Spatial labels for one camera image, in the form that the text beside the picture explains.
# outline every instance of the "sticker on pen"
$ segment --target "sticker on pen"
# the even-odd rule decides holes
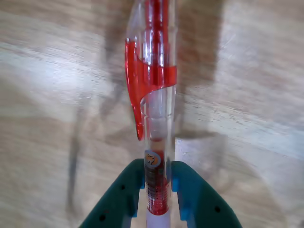
[[[144,152],[144,162],[149,168],[156,168],[161,163],[161,157],[150,150]]]

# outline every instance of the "blue plastic holder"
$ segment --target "blue plastic holder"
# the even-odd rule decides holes
[[[172,190],[188,228],[242,228],[235,213],[190,166],[172,161]],[[130,228],[144,189],[144,159],[135,159],[105,192],[80,228]]]

